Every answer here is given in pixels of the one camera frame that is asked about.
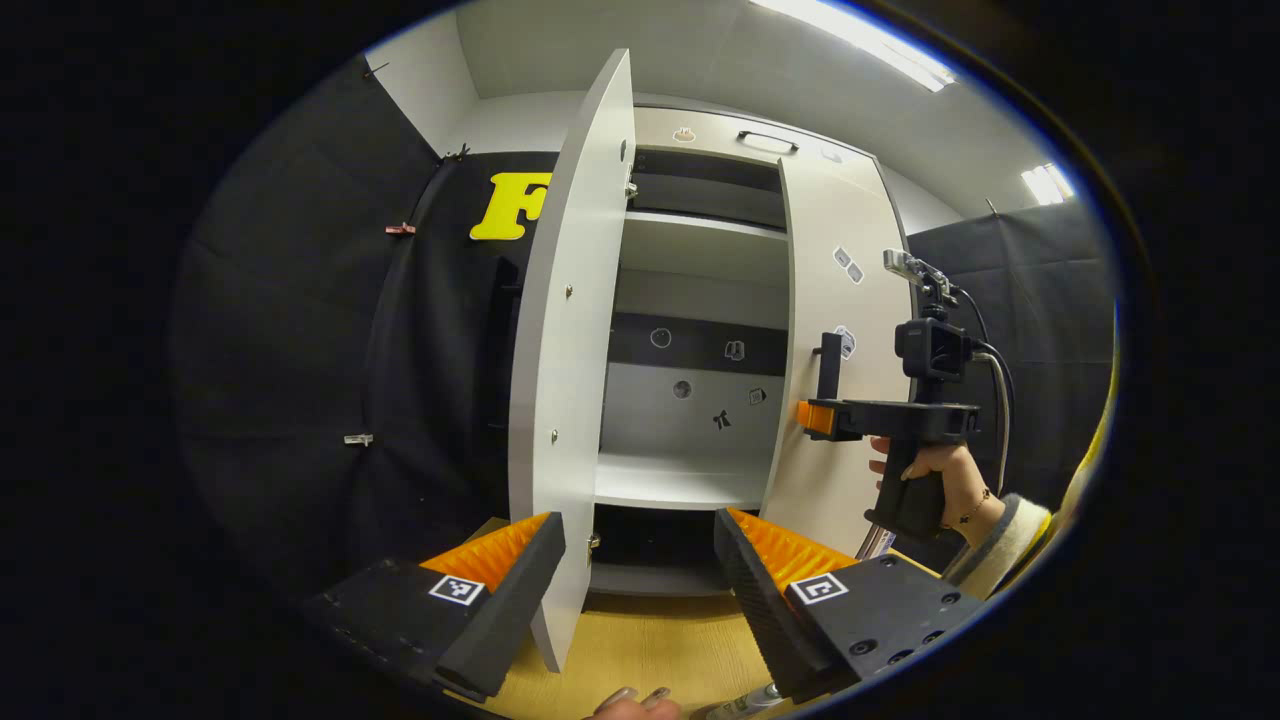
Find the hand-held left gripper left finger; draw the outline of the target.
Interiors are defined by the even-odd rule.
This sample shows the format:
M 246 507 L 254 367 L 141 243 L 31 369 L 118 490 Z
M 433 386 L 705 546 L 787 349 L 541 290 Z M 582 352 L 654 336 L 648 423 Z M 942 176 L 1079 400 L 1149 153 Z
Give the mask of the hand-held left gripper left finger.
M 415 691 L 500 692 L 564 553 L 543 512 L 421 562 L 384 559 L 305 602 L 305 616 Z

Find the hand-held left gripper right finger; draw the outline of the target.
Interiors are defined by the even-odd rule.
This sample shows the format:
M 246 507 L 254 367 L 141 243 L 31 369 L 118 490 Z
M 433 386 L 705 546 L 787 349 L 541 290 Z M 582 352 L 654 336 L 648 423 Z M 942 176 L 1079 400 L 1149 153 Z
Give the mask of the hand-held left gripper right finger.
M 980 600 L 893 553 L 856 560 L 737 509 L 713 546 L 772 682 L 800 705 L 906 664 Z

